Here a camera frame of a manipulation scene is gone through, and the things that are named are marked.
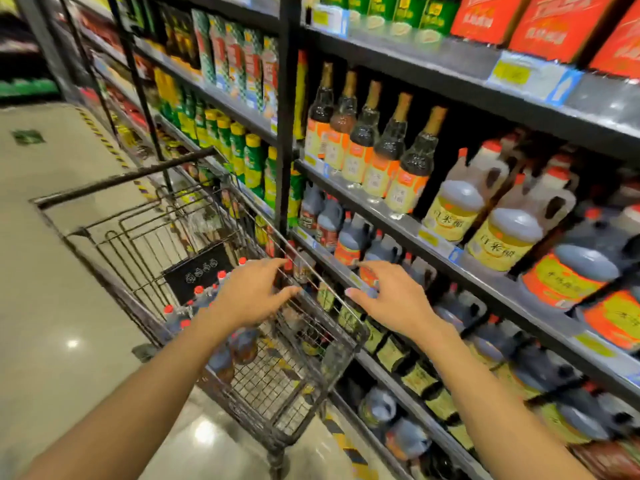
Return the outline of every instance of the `hand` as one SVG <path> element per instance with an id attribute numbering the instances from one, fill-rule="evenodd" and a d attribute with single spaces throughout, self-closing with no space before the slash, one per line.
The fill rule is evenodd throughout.
<path id="1" fill-rule="evenodd" d="M 207 315 L 229 322 L 233 329 L 265 320 L 295 296 L 301 288 L 288 286 L 273 294 L 273 281 L 286 259 L 247 261 L 231 272 L 220 287 L 216 300 L 206 309 Z"/>
<path id="2" fill-rule="evenodd" d="M 402 266 L 387 261 L 363 261 L 358 266 L 369 268 L 378 277 L 378 297 L 371 298 L 357 288 L 348 288 L 345 293 L 385 327 L 415 341 L 425 327 L 447 324 L 434 313 L 422 287 Z"/>

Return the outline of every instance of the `yellow bottle cap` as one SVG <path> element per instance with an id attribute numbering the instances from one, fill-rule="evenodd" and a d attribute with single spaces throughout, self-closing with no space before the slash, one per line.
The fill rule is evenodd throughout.
<path id="1" fill-rule="evenodd" d="M 229 128 L 229 126 L 231 126 L 231 119 L 228 116 L 218 118 L 218 128 Z"/>
<path id="2" fill-rule="evenodd" d="M 246 136 L 246 145 L 252 148 L 258 148 L 258 146 L 260 146 L 260 137 L 256 134 L 249 133 Z"/>
<path id="3" fill-rule="evenodd" d="M 244 135 L 244 133 L 246 132 L 246 130 L 244 129 L 244 126 L 242 126 L 240 123 L 233 123 L 231 124 L 231 133 L 236 135 L 236 136 L 242 136 Z"/>

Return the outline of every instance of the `metal wire basket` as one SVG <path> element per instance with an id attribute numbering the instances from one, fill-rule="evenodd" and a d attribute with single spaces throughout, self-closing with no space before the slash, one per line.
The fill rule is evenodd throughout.
<path id="1" fill-rule="evenodd" d="M 279 270 L 275 289 L 300 285 L 303 291 L 260 325 L 255 359 L 236 364 L 230 383 L 209 368 L 198 380 L 263 444 L 271 475 L 279 478 L 284 448 L 304 432 L 366 341 L 367 331 L 358 320 L 344 320 L 345 315 L 355 316 L 353 310 L 269 224 L 246 189 L 211 154 L 214 150 L 191 153 L 33 202 L 68 249 L 158 347 L 172 338 L 162 313 L 166 305 L 184 305 L 196 285 L 211 285 L 218 271 L 232 271 L 240 258 L 290 259 L 294 266 Z M 56 225 L 54 206 L 128 182 L 140 183 L 145 176 L 161 182 L 163 172 L 175 182 L 174 188 L 158 186 L 155 198 L 72 227 L 71 232 Z M 318 298 L 330 295 L 331 307 L 318 303 Z M 340 313 L 343 326 L 335 318 Z"/>

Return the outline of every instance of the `tiled floor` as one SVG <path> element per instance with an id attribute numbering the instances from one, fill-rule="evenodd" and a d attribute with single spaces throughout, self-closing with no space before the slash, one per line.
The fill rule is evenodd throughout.
<path id="1" fill-rule="evenodd" d="M 9 480 L 140 366 L 131 349 L 144 337 L 28 202 L 121 173 L 120 165 L 68 105 L 0 111 L 0 128 L 0 480 Z M 39 130 L 45 143 L 18 146 L 10 134 L 16 129 Z M 142 202 L 126 184 L 51 215 L 69 230 Z M 391 478 L 333 415 L 379 477 Z M 288 455 L 288 478 L 353 478 L 318 419 Z M 213 477 L 267 479 L 266 453 L 196 389 L 142 478 Z"/>

